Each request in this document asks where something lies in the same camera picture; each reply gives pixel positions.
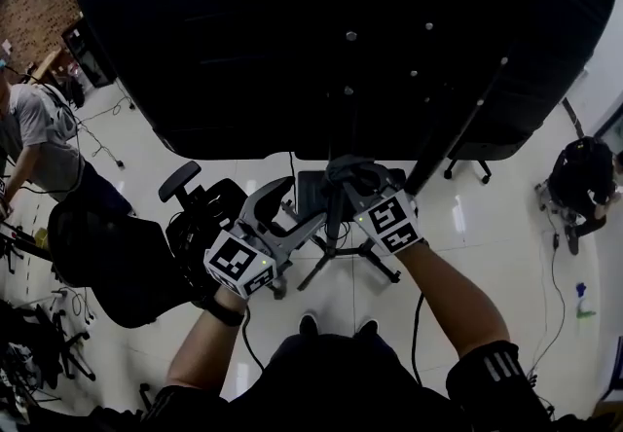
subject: person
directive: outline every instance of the person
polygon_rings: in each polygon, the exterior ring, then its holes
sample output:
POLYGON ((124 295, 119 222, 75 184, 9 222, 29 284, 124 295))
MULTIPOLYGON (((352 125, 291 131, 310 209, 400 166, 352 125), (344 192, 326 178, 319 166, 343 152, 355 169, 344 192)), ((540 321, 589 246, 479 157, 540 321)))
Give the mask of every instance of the person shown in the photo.
POLYGON ((31 85, 11 86, 0 72, 0 148, 2 169, 9 156, 15 168, 0 198, 0 220, 11 213, 11 201, 26 180, 56 201, 72 198, 113 212, 132 213, 132 206, 84 160, 55 129, 41 93, 31 85))
POLYGON ((555 167, 550 188, 565 207, 586 220, 565 226, 569 251, 577 255, 579 238, 605 226, 608 211, 621 200, 614 180, 623 175, 623 152, 614 156, 603 141, 586 136, 568 144, 561 159, 564 165, 555 167))
MULTIPOLYGON (((166 387, 141 428, 171 430, 180 422, 186 429, 217 423, 249 428, 260 421, 270 428, 326 427, 343 421, 417 430, 549 430, 518 347, 487 295, 423 242, 397 257, 457 351, 458 363, 447 378, 450 399, 416 382, 381 339, 376 321, 348 338, 320 334, 307 314, 299 334, 283 342, 255 384, 228 403, 219 394, 238 327, 205 311, 173 358, 166 387)), ((224 287, 215 301, 229 311, 245 311, 245 302, 224 287)))

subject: chair armrest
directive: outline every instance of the chair armrest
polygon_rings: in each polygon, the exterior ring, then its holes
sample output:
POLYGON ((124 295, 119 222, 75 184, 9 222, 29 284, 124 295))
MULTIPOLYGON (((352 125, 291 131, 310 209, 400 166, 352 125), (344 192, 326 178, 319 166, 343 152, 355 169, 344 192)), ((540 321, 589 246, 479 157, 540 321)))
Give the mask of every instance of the chair armrest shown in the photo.
POLYGON ((186 183, 197 176, 202 169, 195 161, 186 162, 173 174, 171 174, 166 181, 158 189, 158 197, 162 202, 167 202, 180 190, 184 190, 186 183))

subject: person wearing black clothing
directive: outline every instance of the person wearing black clothing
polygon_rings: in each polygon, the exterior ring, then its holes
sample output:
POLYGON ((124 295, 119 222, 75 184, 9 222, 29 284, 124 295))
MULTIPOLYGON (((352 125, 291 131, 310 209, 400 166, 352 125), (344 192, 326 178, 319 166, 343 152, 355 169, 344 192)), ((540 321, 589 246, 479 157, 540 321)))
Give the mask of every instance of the person wearing black clothing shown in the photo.
POLYGON ((614 156, 604 142, 586 136, 567 145, 564 154, 567 161, 550 176, 550 184, 564 206, 586 219, 565 227, 569 250, 577 255, 578 239, 602 228, 608 210, 621 199, 614 179, 623 174, 623 152, 614 156))
MULTIPOLYGON (((375 321, 348 338, 319 334, 306 315, 299 334, 285 340, 257 382, 228 403, 219 394, 238 327, 205 311, 175 355, 167 387, 142 429, 344 422, 417 430, 553 430, 519 364, 519 349, 487 295, 422 242, 397 257, 458 353, 447 379, 450 399, 417 384, 383 342, 375 321)), ((224 287, 215 300, 224 309, 245 311, 245 302, 224 287)))

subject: black chair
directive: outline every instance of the black chair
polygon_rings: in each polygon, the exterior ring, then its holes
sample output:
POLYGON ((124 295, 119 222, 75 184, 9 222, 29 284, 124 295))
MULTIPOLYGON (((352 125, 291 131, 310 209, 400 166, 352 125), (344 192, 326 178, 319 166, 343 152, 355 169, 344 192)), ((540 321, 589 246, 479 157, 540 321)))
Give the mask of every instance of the black chair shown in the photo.
POLYGON ((201 186, 187 195, 184 185, 201 171, 188 162, 162 185, 163 201, 177 196, 184 211, 167 227, 171 254, 158 223, 58 204, 48 224, 54 269, 70 287, 91 287, 106 314, 125 328, 137 328, 164 312, 213 296, 219 284, 203 266, 203 253, 237 219, 246 200, 233 181, 201 186))

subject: black and white square pattern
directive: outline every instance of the black and white square pattern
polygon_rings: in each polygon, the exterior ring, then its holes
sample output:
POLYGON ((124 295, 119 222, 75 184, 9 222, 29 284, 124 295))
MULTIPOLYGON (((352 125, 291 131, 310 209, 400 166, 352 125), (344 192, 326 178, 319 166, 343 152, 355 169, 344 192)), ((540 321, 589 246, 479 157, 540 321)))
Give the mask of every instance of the black and white square pattern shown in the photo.
POLYGON ((403 247, 406 247, 410 243, 413 243, 417 239, 418 234, 416 234, 416 231, 413 229, 413 225, 411 223, 407 223, 387 236, 381 238, 383 244, 391 254, 403 247))
POLYGON ((252 249, 245 247, 233 238, 228 238, 210 259, 210 263, 227 274, 232 280, 238 281, 256 256, 257 253, 252 249))
POLYGON ((259 290, 267 283, 270 283, 275 279, 275 274, 273 273, 273 268, 268 268, 267 270, 263 270, 260 274, 258 274, 252 280, 246 282, 244 284, 244 293, 247 296, 250 296, 256 290, 259 290))
POLYGON ((407 216, 396 197, 388 198, 370 211, 370 220, 377 234, 389 230, 406 218, 407 216))
POLYGON ((218 281, 221 285, 225 285, 231 291, 233 291, 233 292, 237 293, 238 295, 240 295, 240 290, 238 289, 238 287, 236 286, 235 283, 231 282, 230 280, 228 280, 227 278, 221 276, 220 274, 215 273, 212 270, 210 271, 210 273, 212 274, 214 279, 216 281, 218 281))

